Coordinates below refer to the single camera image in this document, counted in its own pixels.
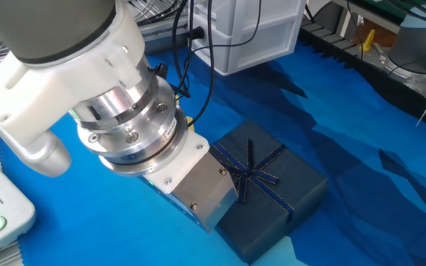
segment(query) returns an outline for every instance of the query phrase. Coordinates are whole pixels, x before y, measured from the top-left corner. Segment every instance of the dark blue gift box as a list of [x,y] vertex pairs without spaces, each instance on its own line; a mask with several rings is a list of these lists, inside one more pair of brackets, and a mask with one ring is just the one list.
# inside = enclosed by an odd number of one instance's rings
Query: dark blue gift box
[[250,120],[210,152],[230,172],[238,192],[217,232],[248,264],[304,223],[328,187],[318,171]]

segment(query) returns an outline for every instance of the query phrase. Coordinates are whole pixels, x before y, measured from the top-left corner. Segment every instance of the blue cloth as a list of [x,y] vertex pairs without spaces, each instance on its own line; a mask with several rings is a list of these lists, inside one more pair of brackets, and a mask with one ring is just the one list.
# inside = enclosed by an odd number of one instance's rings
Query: blue cloth
[[[172,54],[149,59],[170,65]],[[295,53],[235,75],[217,75],[195,124],[210,143],[252,119],[330,182],[318,212],[258,261],[284,265],[426,265],[426,124],[385,102],[354,70],[301,43]],[[195,116],[209,68],[194,58]],[[0,141],[6,175],[34,203],[19,239],[25,265],[241,265],[216,232],[204,233],[135,178],[110,173],[78,140],[68,116],[54,125],[72,155],[61,177],[42,177]]]

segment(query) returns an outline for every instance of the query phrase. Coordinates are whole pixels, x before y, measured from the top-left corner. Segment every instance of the bolt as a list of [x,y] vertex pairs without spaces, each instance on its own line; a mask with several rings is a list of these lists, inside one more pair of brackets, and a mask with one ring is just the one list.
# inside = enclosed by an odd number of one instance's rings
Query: bolt
[[138,140],[138,133],[136,132],[130,132],[127,136],[126,136],[126,142],[127,143],[134,143],[136,142],[136,140]]
[[88,138],[88,142],[89,142],[89,143],[95,143],[95,142],[97,142],[99,139],[100,139],[100,135],[98,135],[98,134],[96,134],[96,133],[93,133],[93,134],[91,134],[91,135],[89,136],[89,138]]
[[169,107],[165,103],[160,103],[159,105],[157,105],[156,111],[158,113],[163,113],[163,112],[167,111],[168,108]]
[[197,203],[192,203],[191,205],[190,205],[190,208],[191,208],[191,210],[192,211],[196,211],[197,209],[198,209],[198,205],[197,205]]
[[5,115],[5,116],[2,118],[2,120],[3,120],[3,121],[6,121],[6,120],[8,120],[8,119],[9,119],[9,117],[11,117],[11,115]]

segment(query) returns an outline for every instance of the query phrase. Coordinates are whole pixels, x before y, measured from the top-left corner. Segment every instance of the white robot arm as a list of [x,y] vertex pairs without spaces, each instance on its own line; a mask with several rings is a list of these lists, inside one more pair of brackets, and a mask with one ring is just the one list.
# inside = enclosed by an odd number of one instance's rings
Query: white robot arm
[[236,200],[228,172],[187,130],[171,86],[144,57],[124,1],[0,0],[0,38],[12,50],[0,63],[0,136],[33,170],[57,177],[70,167],[49,130],[69,112],[107,168],[142,176],[207,231]]

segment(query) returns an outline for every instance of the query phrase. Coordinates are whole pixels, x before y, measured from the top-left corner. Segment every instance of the ribbon bow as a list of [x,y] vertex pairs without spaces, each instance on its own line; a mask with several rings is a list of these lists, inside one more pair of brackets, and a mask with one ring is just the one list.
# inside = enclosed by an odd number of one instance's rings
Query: ribbon bow
[[228,160],[229,163],[225,163],[219,160],[220,163],[226,168],[226,170],[239,177],[239,179],[234,182],[237,187],[238,202],[244,203],[246,201],[246,187],[247,182],[250,181],[264,194],[269,196],[271,200],[276,202],[284,211],[286,211],[288,214],[287,222],[291,221],[294,208],[288,204],[288,202],[282,199],[282,197],[273,192],[263,182],[266,181],[272,183],[273,185],[276,185],[279,182],[278,177],[264,172],[263,169],[285,151],[285,146],[283,144],[280,145],[277,149],[273,150],[273,152],[267,155],[266,158],[264,158],[258,164],[254,164],[254,143],[251,139],[248,138],[246,150],[248,163],[247,167],[244,167],[243,164],[232,154],[230,154],[221,144],[215,143],[212,146]]

